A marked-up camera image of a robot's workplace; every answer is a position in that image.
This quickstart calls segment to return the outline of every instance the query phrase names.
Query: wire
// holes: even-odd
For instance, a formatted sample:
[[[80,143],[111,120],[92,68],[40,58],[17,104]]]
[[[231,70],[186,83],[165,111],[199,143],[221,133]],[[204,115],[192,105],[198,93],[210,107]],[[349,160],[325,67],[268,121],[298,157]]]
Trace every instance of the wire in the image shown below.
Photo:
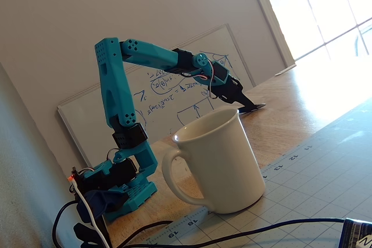
[[[212,93],[212,82],[213,82],[213,79],[214,79],[214,68],[213,68],[213,63],[212,61],[210,61],[210,59],[207,57],[208,61],[209,61],[209,64],[210,64],[210,67],[212,68],[212,77],[210,78],[210,83],[209,83],[209,98],[211,99],[217,99],[218,96],[215,95],[214,97],[212,97],[211,93]]]
[[[72,204],[76,204],[78,203],[78,201],[76,200],[72,200],[68,203],[66,203],[64,206],[62,206],[62,208],[59,210],[57,216],[56,216],[56,220],[54,221],[54,224],[53,224],[53,230],[52,230],[52,239],[53,239],[53,243],[54,245],[57,247],[57,248],[62,248],[61,245],[59,245],[58,241],[57,241],[57,225],[58,225],[58,222],[59,222],[59,219],[60,219],[60,216],[62,215],[62,213],[64,212],[64,210],[66,208],[68,208],[69,206],[71,206]]]
[[[206,75],[202,75],[202,74],[195,74],[195,75],[185,75],[184,73],[181,73],[180,74],[181,76],[185,77],[185,78],[195,78],[195,77],[200,77],[202,80],[207,80],[208,77]]]
[[[78,174],[82,174],[83,172],[86,172],[86,171],[95,171],[95,169],[93,169],[93,168],[82,168],[82,169],[78,172]]]
[[[110,152],[113,151],[113,150],[120,150],[120,148],[111,148],[108,152],[107,152],[107,155],[106,155],[106,161],[108,161],[110,158],[109,158],[109,155],[110,155]]]
[[[160,226],[160,225],[168,225],[170,223],[172,223],[173,221],[160,221],[160,222],[155,222],[155,223],[152,223],[152,224],[149,224],[149,225],[146,225],[146,226],[143,226],[142,228],[136,230],[134,233],[132,233],[126,240],[124,240],[119,246],[119,247],[124,247],[124,245],[126,245],[129,241],[131,241],[133,238],[135,238],[140,232],[146,230],[146,229],[149,229],[149,228],[153,228],[153,227],[156,227],[156,226]]]
[[[203,242],[200,244],[195,244],[195,245],[132,244],[132,245],[127,245],[127,246],[119,246],[118,248],[123,248],[123,247],[125,248],[139,248],[139,247],[143,247],[143,248],[201,248],[201,247],[216,244],[222,241],[227,241],[227,240],[234,239],[234,238],[241,238],[242,236],[246,236],[246,235],[253,235],[254,233],[266,232],[268,230],[279,228],[279,227],[286,226],[286,225],[292,225],[292,224],[298,224],[298,223],[313,223],[313,222],[343,223],[344,221],[345,221],[344,219],[339,219],[339,218],[298,219],[298,220],[290,220],[286,222],[277,223],[271,226],[267,226],[267,227],[260,228],[260,229],[255,229],[249,232],[235,233],[233,235],[224,236],[223,238],[217,238],[214,240],[210,240],[210,241]]]
[[[94,216],[93,216],[92,210],[89,207],[89,204],[88,204],[87,200],[84,198],[83,194],[79,191],[75,179],[72,179],[72,184],[74,185],[74,188],[75,188],[76,193],[79,195],[79,197],[81,198],[81,200],[83,201],[85,207],[88,210],[89,216],[91,217],[91,222],[92,222],[93,228],[96,230],[96,232],[98,233],[99,237],[102,239],[102,242],[103,242],[104,246],[106,248],[110,248],[109,244],[107,243],[107,240],[105,239],[105,237],[103,236],[103,234],[99,230],[99,228],[97,227],[97,224],[95,223],[95,220],[94,220]]]

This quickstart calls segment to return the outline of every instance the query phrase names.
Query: mug handle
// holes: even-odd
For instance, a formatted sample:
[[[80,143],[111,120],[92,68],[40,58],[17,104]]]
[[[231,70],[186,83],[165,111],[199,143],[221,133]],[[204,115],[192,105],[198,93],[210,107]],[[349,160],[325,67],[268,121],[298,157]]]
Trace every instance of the mug handle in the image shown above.
[[[194,204],[197,206],[206,206],[210,211],[214,211],[214,206],[212,203],[207,199],[198,199],[195,197],[191,197],[188,194],[186,194],[184,191],[178,187],[176,184],[173,174],[172,174],[172,161],[176,157],[181,157],[183,159],[187,158],[188,155],[186,152],[182,150],[172,150],[168,152],[163,158],[162,163],[162,171],[165,182],[167,182],[168,187],[171,189],[171,191],[180,199],[183,200],[186,203]]]

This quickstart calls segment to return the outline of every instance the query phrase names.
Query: white cable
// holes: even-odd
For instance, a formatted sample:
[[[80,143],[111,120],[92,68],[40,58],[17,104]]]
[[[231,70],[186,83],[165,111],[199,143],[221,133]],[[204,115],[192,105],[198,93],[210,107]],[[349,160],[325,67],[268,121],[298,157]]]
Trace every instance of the white cable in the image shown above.
[[[97,224],[95,223],[95,220],[94,220],[94,216],[93,216],[92,210],[91,210],[91,208],[89,207],[89,204],[88,204],[88,202],[86,201],[86,199],[84,198],[83,194],[79,191],[75,179],[72,179],[72,184],[74,185],[74,188],[75,188],[76,193],[79,195],[79,197],[81,198],[81,200],[83,201],[85,207],[86,207],[87,210],[88,210],[89,216],[91,217],[91,222],[92,222],[93,228],[94,228],[95,231],[98,233],[99,237],[102,239],[102,242],[103,242],[103,244],[105,245],[105,247],[106,247],[106,248],[110,248],[110,246],[109,246],[109,244],[107,243],[107,241],[106,241],[105,237],[103,236],[102,232],[101,232],[101,231],[99,230],[99,228],[97,227]]]
[[[212,97],[211,93],[212,93],[212,82],[213,82],[213,79],[214,79],[214,68],[213,68],[213,63],[212,61],[210,61],[210,59],[207,57],[208,61],[209,61],[209,64],[210,64],[210,67],[212,68],[212,76],[210,78],[210,83],[209,83],[209,98],[211,99],[217,99],[218,96],[214,96]]]

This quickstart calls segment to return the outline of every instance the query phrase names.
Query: whiteboard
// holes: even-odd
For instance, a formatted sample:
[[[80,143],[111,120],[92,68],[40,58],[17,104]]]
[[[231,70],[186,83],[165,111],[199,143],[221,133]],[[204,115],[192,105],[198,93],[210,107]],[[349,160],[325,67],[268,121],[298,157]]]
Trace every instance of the whiteboard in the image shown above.
[[[246,91],[253,88],[253,84],[234,42],[228,25],[224,24],[177,47],[194,54],[204,52],[211,60],[225,65]],[[137,122],[145,128],[150,143],[226,105],[219,99],[208,98],[207,86],[193,78],[144,66],[132,67],[126,74]],[[113,130],[106,124],[99,85],[62,102],[58,112],[90,167],[101,163],[107,151],[117,147],[112,138]]]

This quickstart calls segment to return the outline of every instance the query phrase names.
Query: black cable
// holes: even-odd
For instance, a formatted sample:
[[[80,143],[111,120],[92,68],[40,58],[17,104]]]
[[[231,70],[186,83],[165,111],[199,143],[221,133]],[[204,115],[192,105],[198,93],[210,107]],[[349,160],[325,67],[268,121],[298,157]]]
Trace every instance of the black cable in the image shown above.
[[[298,224],[298,223],[313,223],[313,222],[343,223],[344,221],[345,221],[344,219],[340,219],[340,218],[298,219],[298,220],[290,220],[286,222],[277,223],[271,226],[267,226],[267,227],[260,228],[260,229],[255,229],[249,232],[240,232],[234,235],[224,236],[223,238],[217,238],[214,240],[210,240],[210,241],[203,242],[200,244],[195,244],[195,245],[132,244],[132,245],[127,245],[127,246],[119,246],[118,248],[123,248],[123,247],[125,248],[140,248],[140,247],[145,247],[145,248],[201,248],[201,247],[205,247],[208,245],[216,244],[218,242],[227,241],[227,240],[234,239],[234,238],[241,238],[242,236],[246,236],[246,235],[253,235],[255,233],[266,232],[271,229],[279,228],[279,227],[286,226],[286,225],[292,225],[292,224]]]
[[[54,245],[57,247],[57,248],[62,248],[61,245],[59,245],[58,241],[57,241],[57,225],[58,225],[58,221],[60,219],[60,216],[62,215],[62,213],[64,212],[64,210],[66,208],[68,208],[70,205],[72,204],[75,204],[75,203],[78,203],[77,200],[72,200],[68,203],[66,203],[64,206],[62,206],[62,208],[59,210],[57,216],[56,216],[56,220],[54,221],[54,224],[53,224],[53,230],[52,230],[52,239],[53,239],[53,243]]]
[[[126,245],[129,241],[131,241],[133,238],[135,238],[140,232],[146,230],[146,229],[149,229],[149,228],[153,228],[153,227],[156,227],[156,226],[160,226],[160,225],[168,225],[170,223],[172,223],[173,221],[160,221],[160,222],[155,222],[155,223],[152,223],[152,224],[149,224],[149,225],[146,225],[138,230],[136,230],[134,233],[132,233],[126,240],[124,240],[117,248],[120,248],[120,247],[124,247],[124,245]]]

